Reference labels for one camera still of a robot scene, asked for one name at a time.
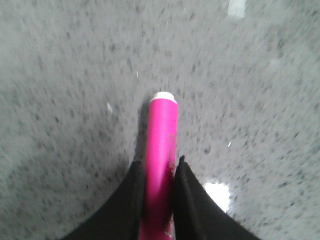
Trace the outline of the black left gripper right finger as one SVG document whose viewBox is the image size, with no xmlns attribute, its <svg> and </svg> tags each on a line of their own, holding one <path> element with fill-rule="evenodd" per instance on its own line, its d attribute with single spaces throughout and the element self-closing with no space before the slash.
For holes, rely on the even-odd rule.
<svg viewBox="0 0 320 240">
<path fill-rule="evenodd" d="M 173 221 L 177 240 L 258 240 L 207 194 L 185 157 L 174 176 Z"/>
</svg>

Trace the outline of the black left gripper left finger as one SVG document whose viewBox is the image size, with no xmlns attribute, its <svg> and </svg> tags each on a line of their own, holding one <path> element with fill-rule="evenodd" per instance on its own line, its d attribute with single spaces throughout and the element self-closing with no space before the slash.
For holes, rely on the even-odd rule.
<svg viewBox="0 0 320 240">
<path fill-rule="evenodd" d="M 144 200 L 142 163 L 133 161 L 111 197 L 64 240 L 137 240 Z"/>
</svg>

